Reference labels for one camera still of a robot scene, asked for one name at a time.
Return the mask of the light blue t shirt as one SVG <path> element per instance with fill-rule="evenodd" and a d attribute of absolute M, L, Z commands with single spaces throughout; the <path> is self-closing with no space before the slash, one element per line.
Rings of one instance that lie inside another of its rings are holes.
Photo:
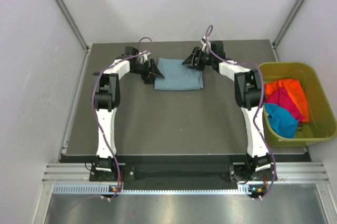
<path fill-rule="evenodd" d="M 182 65 L 182 59 L 158 60 L 157 67 L 164 78 L 156 78 L 154 83 L 155 90 L 163 91 L 188 91 L 203 89 L 202 72 L 189 69 Z"/>

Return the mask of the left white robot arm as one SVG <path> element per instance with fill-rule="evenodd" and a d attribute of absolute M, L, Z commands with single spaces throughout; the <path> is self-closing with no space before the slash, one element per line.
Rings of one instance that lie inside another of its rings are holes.
<path fill-rule="evenodd" d="M 111 65 L 92 75 L 91 108 L 98 127 L 95 169 L 108 180 L 116 179 L 120 172 L 114 140 L 115 116 L 121 102 L 120 80 L 128 73 L 139 75 L 146 84 L 164 78 L 150 54 L 148 50 L 141 52 L 127 46 Z"/>

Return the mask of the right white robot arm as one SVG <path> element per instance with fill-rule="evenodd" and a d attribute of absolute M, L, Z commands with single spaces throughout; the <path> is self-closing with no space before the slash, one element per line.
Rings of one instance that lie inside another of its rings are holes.
<path fill-rule="evenodd" d="M 261 74 L 257 68 L 248 69 L 226 57 L 221 41 L 207 42 L 194 47 L 190 56 L 182 62 L 189 69 L 203 71 L 211 66 L 214 71 L 234 82 L 234 97 L 241 108 L 247 132 L 246 174 L 253 180 L 271 168 L 271 156 L 263 131 L 263 102 L 265 92 Z"/>

